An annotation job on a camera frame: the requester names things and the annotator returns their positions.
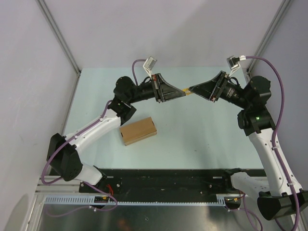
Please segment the yellow utility knife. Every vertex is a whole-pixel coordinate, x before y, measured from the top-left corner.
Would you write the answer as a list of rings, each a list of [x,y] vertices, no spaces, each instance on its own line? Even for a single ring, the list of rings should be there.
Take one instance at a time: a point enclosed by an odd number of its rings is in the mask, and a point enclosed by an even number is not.
[[[182,91],[185,92],[185,95],[192,94],[192,92],[188,88],[182,89]]]

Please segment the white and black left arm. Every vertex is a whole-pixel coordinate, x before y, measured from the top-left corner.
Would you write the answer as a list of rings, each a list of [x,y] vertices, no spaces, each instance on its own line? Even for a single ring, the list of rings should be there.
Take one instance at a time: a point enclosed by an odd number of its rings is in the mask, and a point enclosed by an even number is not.
[[[81,152],[103,135],[129,121],[136,112],[133,103],[151,98],[164,103],[185,95],[184,91],[167,83],[161,74],[147,77],[147,82],[139,85],[128,76],[120,77],[115,84],[114,98],[106,103],[96,119],[66,136],[56,133],[51,137],[46,166],[52,167],[61,180],[84,181],[95,192],[102,192],[106,188],[103,173],[95,166],[83,164],[79,157]]]

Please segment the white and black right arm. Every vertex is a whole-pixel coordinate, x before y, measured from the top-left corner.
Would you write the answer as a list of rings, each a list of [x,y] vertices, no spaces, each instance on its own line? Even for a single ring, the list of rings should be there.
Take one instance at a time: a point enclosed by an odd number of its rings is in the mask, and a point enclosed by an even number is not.
[[[189,87],[189,91],[209,101],[224,99],[242,110],[237,115],[238,126],[249,138],[264,168],[267,182],[258,181],[243,170],[236,168],[226,172],[222,188],[227,193],[240,190],[257,202],[258,209],[266,220],[273,220],[296,213],[308,206],[308,192],[293,175],[288,164],[285,167],[294,185],[296,196],[292,195],[287,178],[275,153],[286,162],[277,138],[272,138],[276,128],[266,108],[271,97],[270,81],[262,76],[254,76],[244,88],[229,81],[229,76],[220,71],[212,80]]]

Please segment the brown cardboard express box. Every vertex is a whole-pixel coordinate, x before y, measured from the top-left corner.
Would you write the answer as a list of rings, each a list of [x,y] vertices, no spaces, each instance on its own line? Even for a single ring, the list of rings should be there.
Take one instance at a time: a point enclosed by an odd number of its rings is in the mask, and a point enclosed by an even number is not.
[[[120,127],[123,143],[128,146],[157,134],[151,117]]]

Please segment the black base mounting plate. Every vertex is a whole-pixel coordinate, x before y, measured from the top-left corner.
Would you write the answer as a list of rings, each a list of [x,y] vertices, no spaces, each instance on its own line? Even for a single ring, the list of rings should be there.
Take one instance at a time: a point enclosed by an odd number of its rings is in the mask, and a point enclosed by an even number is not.
[[[96,185],[102,191],[113,190],[118,199],[167,199],[183,197],[210,198],[234,193],[231,174],[245,172],[264,177],[262,169],[103,169],[103,179]]]

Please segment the shiny metal front plate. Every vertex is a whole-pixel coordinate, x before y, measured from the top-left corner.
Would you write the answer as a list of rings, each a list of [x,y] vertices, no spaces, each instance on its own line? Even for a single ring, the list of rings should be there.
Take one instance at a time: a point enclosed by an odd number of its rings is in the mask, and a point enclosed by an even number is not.
[[[220,206],[119,206],[109,212],[46,205],[39,231],[251,231],[245,212]]]

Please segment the aluminium frame post right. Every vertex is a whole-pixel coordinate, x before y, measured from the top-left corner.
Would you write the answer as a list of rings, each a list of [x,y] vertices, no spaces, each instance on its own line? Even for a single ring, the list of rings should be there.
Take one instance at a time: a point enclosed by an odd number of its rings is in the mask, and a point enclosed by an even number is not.
[[[272,19],[265,35],[263,36],[254,56],[262,56],[265,52],[266,48],[268,47],[269,43],[271,42],[276,30],[278,29],[279,25],[283,21],[284,17],[289,11],[289,8],[291,7],[293,0],[283,0],[277,10],[277,12],[274,15],[274,18]]]

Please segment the aluminium frame post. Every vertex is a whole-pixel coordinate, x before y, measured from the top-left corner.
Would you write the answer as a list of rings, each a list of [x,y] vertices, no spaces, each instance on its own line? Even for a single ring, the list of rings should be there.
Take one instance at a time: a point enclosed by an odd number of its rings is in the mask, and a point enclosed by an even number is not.
[[[52,33],[54,34],[60,48],[64,52],[65,57],[67,58],[68,62],[70,63],[71,67],[73,68],[76,75],[79,77],[81,73],[81,69],[79,68],[76,59],[74,58],[71,49],[69,48],[56,20],[54,19],[52,12],[50,11],[47,3],[45,0],[35,0],[38,5],[38,8],[42,12],[46,22],[48,23]]]
[[[265,52],[266,48],[268,47],[269,43],[271,42],[276,30],[278,29],[279,25],[283,21],[284,17],[289,11],[289,8],[291,7],[293,0],[283,0],[277,10],[277,12],[274,15],[274,18],[272,19],[265,35],[263,36],[254,56],[262,56]]]

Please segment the aluminium frame post left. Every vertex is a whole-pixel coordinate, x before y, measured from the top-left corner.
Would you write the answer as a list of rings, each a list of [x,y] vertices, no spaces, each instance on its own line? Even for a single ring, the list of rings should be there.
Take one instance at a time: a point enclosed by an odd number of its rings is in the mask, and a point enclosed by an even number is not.
[[[38,8],[42,12],[46,22],[48,23],[52,33],[54,34],[60,48],[64,52],[65,57],[67,58],[68,62],[70,63],[71,67],[73,68],[76,75],[79,77],[81,73],[81,69],[79,68],[76,59],[74,58],[71,49],[69,48],[56,20],[54,19],[52,12],[50,11],[47,3],[45,0],[35,0],[38,5]]]

